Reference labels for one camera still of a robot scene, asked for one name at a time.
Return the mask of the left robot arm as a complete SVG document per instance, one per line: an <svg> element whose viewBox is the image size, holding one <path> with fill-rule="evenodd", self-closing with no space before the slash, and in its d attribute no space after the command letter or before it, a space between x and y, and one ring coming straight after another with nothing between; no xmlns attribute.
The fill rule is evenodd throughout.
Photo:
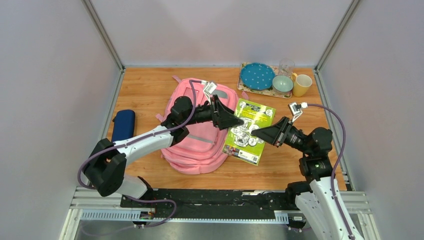
<svg viewBox="0 0 424 240"><path fill-rule="evenodd" d="M188 125L211 122L215 128L226 130L243 124L234 111L223 105L217 95L203 105L195 106L188 96L178 97L166 119L156 128L138 136L111 142L100 140L90 157L81 165L77 177L85 175L102 197L119 193L133 199L138 206L148 207L153 194L141 177L126 176L129 164L157 150L172 147L189 135Z"/></svg>

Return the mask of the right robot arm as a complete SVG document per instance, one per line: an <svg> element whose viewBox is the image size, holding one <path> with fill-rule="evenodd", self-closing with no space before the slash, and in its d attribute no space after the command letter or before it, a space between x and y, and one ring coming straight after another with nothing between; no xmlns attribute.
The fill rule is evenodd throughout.
<svg viewBox="0 0 424 240"><path fill-rule="evenodd" d="M251 134L275 147L286 144L302 153L299 169L305 180L287 185L285 203L303 213L318 239L363 239L341 199L328 156L333 148L330 129L317 127L304 134L288 117L282 117L276 124L254 129Z"/></svg>

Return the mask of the green comic book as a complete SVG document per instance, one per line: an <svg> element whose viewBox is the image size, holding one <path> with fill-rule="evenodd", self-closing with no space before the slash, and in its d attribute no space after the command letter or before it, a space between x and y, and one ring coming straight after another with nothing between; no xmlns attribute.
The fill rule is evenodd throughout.
<svg viewBox="0 0 424 240"><path fill-rule="evenodd" d="M276 109L240 98L234 115L242 124L228 130L222 152L246 163L257 166L265 147L265 141L252 132L271 126Z"/></svg>

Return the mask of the pink student backpack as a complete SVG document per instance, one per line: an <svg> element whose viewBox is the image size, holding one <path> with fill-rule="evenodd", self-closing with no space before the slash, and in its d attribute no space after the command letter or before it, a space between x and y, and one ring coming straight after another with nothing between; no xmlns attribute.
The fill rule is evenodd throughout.
<svg viewBox="0 0 424 240"><path fill-rule="evenodd" d="M189 80L194 82L196 94L196 105L208 102L203 93L203 88L207 84L206 80L197 78L180 79L176 75L173 78L178 82L165 108L164 116L157 114L156 118L163 122L170 114L177 97L187 96L193 102L193 93ZM233 89L216 83L217 87L212 92L226 107L235 111L239 96ZM228 130L219 130L213 126L211 121L197 123L186 126L189 135L180 143L165 149L161 149L161 154L166 161L176 171L187 175L207 174L218 169L226 160L228 155L222 152Z"/></svg>

